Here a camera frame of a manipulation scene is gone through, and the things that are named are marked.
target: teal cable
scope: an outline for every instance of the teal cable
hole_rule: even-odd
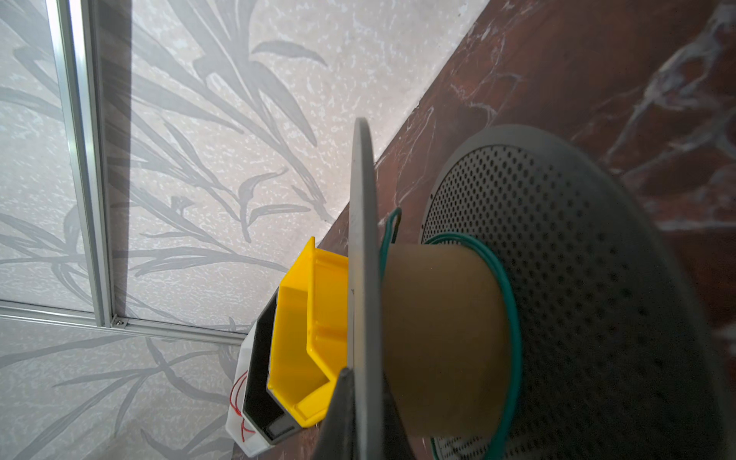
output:
[[[396,242],[399,223],[401,223],[401,208],[396,208],[391,212],[391,214],[389,214],[389,217],[386,220],[386,232],[383,234],[383,241],[381,242],[381,248],[378,254],[381,280],[383,279],[383,274],[386,272],[389,247],[391,246],[391,243]],[[514,298],[514,292],[512,291],[511,282],[509,281],[509,276],[506,274],[506,270],[503,269],[503,265],[498,260],[498,257],[496,257],[496,254],[488,249],[488,246],[470,235],[456,232],[440,233],[439,235],[435,235],[428,239],[425,244],[440,244],[447,241],[456,241],[463,246],[474,250],[475,253],[483,259],[483,262],[486,263],[488,268],[491,270],[491,273],[496,277],[496,281],[498,281],[501,294],[503,295],[503,303],[506,306],[506,315],[509,318],[512,345],[509,392],[506,394],[506,402],[503,405],[503,412],[501,413],[501,421],[498,424],[498,429],[491,439],[491,442],[488,444],[488,450],[484,457],[484,460],[498,460],[503,457],[505,452],[506,438],[509,436],[511,423],[514,419],[514,413],[516,412],[517,401],[519,400],[519,392],[521,390],[522,342],[516,299]],[[434,446],[434,439],[431,441],[432,454],[436,459],[437,453]]]

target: brown cardboard tube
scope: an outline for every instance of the brown cardboard tube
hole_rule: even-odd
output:
[[[495,277],[459,245],[393,244],[383,279],[383,365],[412,436],[493,435],[511,372]]]

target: perforated spool flange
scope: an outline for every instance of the perforated spool flange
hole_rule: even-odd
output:
[[[494,251],[517,300],[524,370],[506,458],[732,458],[698,301],[642,211],[580,151],[530,127],[473,136],[440,173],[420,242],[448,231]],[[475,459],[488,439],[434,441],[442,459]]]

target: yellow plastic container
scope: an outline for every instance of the yellow plastic container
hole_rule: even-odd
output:
[[[267,387],[304,428],[325,418],[347,366],[347,257],[310,238],[281,280]]]

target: aluminum frame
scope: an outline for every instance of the aluminum frame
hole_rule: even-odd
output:
[[[93,313],[0,300],[0,318],[163,339],[240,345],[244,333],[115,315],[94,0],[46,0]]]

